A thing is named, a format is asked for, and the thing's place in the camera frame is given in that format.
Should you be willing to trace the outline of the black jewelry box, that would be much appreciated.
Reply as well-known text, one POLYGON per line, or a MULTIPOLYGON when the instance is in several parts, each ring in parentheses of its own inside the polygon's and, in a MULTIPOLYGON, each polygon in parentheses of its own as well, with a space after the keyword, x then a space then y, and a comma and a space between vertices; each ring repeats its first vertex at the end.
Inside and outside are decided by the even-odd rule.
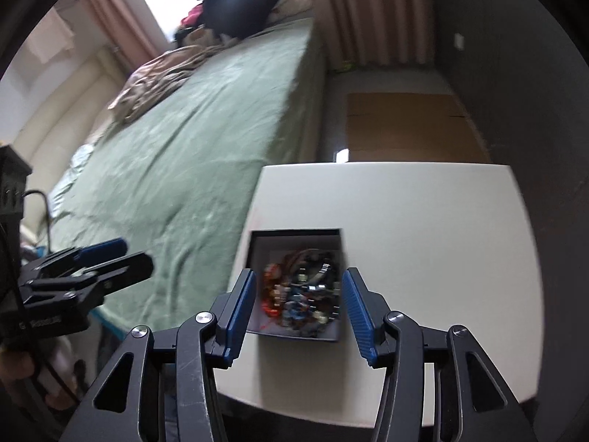
POLYGON ((258 229, 250 234, 244 266, 257 281, 248 332, 338 341, 345 268, 340 229, 258 229))

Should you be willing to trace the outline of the green bed blanket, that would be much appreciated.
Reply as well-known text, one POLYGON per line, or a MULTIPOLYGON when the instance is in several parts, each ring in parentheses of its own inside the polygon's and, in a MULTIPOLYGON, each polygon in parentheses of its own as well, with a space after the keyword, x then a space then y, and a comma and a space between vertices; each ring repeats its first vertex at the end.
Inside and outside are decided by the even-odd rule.
POLYGON ((53 245, 123 238, 154 262, 148 280, 105 299, 105 324, 175 327, 225 291, 262 169, 317 154, 324 81, 314 20, 280 23, 99 142, 65 194, 53 245))

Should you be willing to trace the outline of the cream padded headboard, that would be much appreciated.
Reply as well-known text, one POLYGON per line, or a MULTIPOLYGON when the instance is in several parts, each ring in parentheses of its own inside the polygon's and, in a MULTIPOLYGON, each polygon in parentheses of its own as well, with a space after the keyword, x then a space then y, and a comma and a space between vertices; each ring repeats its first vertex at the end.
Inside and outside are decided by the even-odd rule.
POLYGON ((13 143, 32 168, 28 190, 53 190, 125 81, 112 52, 103 47, 40 105, 13 143))

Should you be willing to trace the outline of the white side table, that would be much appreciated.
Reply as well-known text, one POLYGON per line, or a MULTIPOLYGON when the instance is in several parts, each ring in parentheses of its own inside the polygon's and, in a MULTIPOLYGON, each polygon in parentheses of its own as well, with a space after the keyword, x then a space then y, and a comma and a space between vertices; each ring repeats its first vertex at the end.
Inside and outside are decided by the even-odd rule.
MULTIPOLYGON (((466 326, 515 396, 537 391, 543 339, 539 263, 507 166, 345 163, 266 166, 244 232, 337 228, 345 265, 423 326, 466 326)), ((338 342, 248 334, 216 374, 220 393, 314 422, 370 427, 383 372, 338 342)))

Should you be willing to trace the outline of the beige crumpled blanket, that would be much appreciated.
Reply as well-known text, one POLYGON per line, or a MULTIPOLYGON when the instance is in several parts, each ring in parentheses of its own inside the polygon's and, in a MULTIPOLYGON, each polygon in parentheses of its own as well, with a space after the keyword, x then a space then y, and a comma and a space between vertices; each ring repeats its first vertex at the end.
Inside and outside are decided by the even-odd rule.
POLYGON ((181 88, 222 45, 190 45, 168 51, 139 67, 109 105, 117 123, 131 124, 181 88))

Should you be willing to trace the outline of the brown cardboard sheet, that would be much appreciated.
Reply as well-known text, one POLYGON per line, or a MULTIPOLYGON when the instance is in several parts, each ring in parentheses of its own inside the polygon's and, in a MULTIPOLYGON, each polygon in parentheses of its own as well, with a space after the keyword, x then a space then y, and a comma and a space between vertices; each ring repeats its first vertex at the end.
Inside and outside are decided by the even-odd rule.
POLYGON ((490 162, 470 118, 450 95, 350 94, 346 147, 352 162, 490 162))

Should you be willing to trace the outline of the dark wood wardrobe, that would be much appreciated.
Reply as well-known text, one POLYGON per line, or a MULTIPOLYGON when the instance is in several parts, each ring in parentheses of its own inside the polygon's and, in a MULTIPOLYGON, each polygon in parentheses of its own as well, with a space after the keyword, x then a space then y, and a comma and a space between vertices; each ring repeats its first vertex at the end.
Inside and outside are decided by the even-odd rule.
POLYGON ((545 293, 539 394, 588 396, 588 66, 539 0, 434 0, 437 62, 511 166, 545 293))

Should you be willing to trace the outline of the pink curtain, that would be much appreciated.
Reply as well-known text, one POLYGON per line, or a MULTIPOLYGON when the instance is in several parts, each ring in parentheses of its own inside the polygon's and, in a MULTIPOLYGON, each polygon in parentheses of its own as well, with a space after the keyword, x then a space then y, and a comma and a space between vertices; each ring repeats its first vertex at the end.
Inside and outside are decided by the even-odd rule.
POLYGON ((433 0, 311 1, 332 70, 433 63, 433 0))

